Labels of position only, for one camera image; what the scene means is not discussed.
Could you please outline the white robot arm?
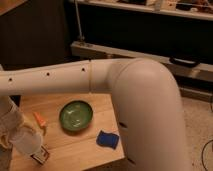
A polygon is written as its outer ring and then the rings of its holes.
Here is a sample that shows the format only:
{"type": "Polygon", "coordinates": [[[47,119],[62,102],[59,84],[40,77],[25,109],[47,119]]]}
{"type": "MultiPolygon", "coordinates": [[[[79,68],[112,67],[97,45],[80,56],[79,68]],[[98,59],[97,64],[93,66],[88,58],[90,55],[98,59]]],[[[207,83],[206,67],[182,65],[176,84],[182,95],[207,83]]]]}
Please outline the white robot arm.
{"type": "Polygon", "coordinates": [[[11,95],[108,93],[130,171],[191,171],[177,83],[161,63],[146,59],[86,60],[0,71],[0,116],[11,95]]]}

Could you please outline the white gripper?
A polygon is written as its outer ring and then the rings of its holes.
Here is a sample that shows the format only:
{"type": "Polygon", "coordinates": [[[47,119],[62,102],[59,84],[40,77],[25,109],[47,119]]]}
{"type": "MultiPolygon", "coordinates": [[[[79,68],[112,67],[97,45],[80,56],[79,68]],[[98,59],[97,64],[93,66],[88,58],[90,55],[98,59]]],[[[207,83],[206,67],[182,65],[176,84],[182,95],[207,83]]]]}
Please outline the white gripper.
{"type": "Polygon", "coordinates": [[[24,122],[24,117],[19,107],[9,96],[0,96],[0,145],[3,148],[12,148],[9,137],[21,126],[31,134],[41,135],[38,129],[28,122],[24,122]]]}

